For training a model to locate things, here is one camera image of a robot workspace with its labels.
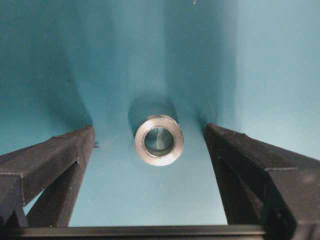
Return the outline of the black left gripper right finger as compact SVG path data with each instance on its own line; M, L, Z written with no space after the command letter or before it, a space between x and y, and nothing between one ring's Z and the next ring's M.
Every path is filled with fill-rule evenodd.
M282 240L320 237L320 162L213 123L204 131L230 225L264 225Z

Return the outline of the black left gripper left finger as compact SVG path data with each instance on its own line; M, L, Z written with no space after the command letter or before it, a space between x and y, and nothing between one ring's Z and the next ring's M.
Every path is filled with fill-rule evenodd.
M0 157L0 226L67 227L95 145L92 125Z

